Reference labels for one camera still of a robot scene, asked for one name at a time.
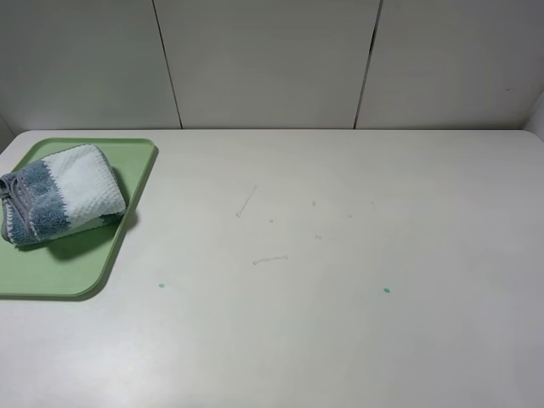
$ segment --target towel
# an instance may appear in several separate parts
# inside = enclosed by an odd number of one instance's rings
[[[36,244],[120,220],[127,206],[104,153],[82,144],[0,178],[2,238]]]

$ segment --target white table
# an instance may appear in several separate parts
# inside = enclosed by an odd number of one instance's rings
[[[2,407],[544,406],[533,134],[29,132],[0,171],[48,137],[160,152],[99,295],[0,301]]]

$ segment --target scratch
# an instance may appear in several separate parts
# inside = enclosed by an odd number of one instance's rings
[[[244,208],[246,208],[247,203],[251,200],[251,198],[255,194],[255,191],[257,191],[257,186],[253,187],[252,193],[247,197],[247,200],[246,200],[246,202],[244,202],[244,206],[241,208],[241,210],[236,213],[236,217],[238,217],[238,218],[241,217],[241,214],[243,213]]]
[[[286,259],[286,260],[289,260],[289,257],[287,255],[284,255],[283,257],[276,257],[276,258],[264,258],[264,259],[259,259],[257,261],[253,261],[253,264],[254,265],[257,265],[257,264],[260,264],[261,262],[269,262],[269,261],[278,261],[280,259]]]

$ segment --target blue and white towel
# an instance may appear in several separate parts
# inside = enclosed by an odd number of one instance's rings
[[[83,144],[0,178],[2,237],[24,246],[122,218],[127,206],[104,153]]]

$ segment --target white towel section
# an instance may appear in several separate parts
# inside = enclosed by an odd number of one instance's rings
[[[43,161],[65,203],[71,229],[102,215],[126,211],[115,176],[97,147],[77,146]]]

